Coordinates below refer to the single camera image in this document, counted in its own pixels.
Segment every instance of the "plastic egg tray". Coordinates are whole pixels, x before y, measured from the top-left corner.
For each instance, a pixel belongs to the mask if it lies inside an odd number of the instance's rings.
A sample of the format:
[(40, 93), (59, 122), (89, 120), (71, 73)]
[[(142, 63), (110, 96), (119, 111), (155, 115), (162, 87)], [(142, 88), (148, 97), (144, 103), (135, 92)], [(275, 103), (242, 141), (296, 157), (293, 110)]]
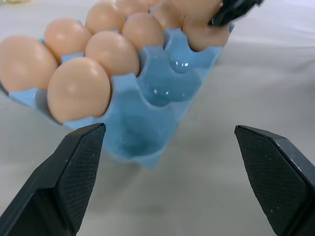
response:
[[(102, 117), (87, 117), (63, 126), (74, 130), (105, 123), (103, 147), (108, 152), (121, 162), (153, 168), (221, 51), (222, 47), (209, 47), (194, 52), (180, 29), (168, 29), (164, 47), (144, 47), (140, 52), (138, 77), (127, 74), (111, 78), (113, 95)], [(83, 56), (67, 55), (62, 61)], [(33, 88), (6, 95), (59, 125), (49, 112), (45, 91)]]

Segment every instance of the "textured gripper pad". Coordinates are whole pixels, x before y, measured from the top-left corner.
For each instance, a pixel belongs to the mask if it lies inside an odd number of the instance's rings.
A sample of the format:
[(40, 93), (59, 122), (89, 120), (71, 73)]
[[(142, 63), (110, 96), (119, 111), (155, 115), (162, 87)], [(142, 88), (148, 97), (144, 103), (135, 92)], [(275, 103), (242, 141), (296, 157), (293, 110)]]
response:
[(57, 193), (67, 220), (78, 232), (95, 184), (104, 126), (84, 136), (61, 176)]
[(244, 129), (236, 129), (251, 187), (278, 236), (287, 234), (304, 209), (309, 189), (273, 143)]

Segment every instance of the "blue egg carton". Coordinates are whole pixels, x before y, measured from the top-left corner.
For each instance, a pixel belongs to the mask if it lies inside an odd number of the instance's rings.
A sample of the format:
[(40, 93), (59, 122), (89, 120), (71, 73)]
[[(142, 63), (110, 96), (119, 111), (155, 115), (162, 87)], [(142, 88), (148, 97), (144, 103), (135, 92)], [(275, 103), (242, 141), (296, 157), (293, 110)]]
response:
[[(144, 47), (139, 53), (138, 77), (127, 74), (111, 78), (113, 95), (102, 117), (69, 121), (63, 126), (74, 130), (105, 123), (103, 147), (114, 158), (153, 168), (221, 51), (222, 47), (209, 47), (194, 52), (180, 29), (167, 29), (163, 47)], [(83, 56), (66, 55), (62, 61)], [(60, 125), (49, 112), (45, 91), (33, 88), (6, 95)]]

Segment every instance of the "white table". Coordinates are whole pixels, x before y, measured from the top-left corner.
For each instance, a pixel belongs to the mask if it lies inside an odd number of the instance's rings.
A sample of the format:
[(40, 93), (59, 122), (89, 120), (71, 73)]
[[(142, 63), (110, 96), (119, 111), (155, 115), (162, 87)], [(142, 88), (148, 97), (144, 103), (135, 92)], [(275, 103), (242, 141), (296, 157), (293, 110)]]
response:
[[(57, 17), (84, 21), (93, 3), (37, 0), (1, 7), (0, 39), (41, 37)], [(103, 155), (78, 235), (273, 236), (234, 127), (286, 136), (315, 163), (314, 14), (310, 0), (266, 0), (239, 21), (158, 168), (118, 165)], [(0, 212), (65, 134), (0, 96)]]

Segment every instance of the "black robotic claw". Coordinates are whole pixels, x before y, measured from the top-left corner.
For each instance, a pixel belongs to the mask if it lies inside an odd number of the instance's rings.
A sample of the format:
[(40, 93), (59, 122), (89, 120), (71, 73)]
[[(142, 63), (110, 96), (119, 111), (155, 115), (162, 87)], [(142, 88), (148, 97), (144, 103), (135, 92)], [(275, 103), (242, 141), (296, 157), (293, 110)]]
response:
[(278, 236), (315, 235), (315, 167), (285, 137), (235, 128), (245, 169)]
[(65, 136), (1, 216), (0, 236), (75, 236), (94, 187), (104, 134), (104, 124), (95, 124)]
[(224, 26), (245, 15), (255, 5), (260, 6), (263, 0), (223, 0), (222, 7), (208, 22), (210, 26)]

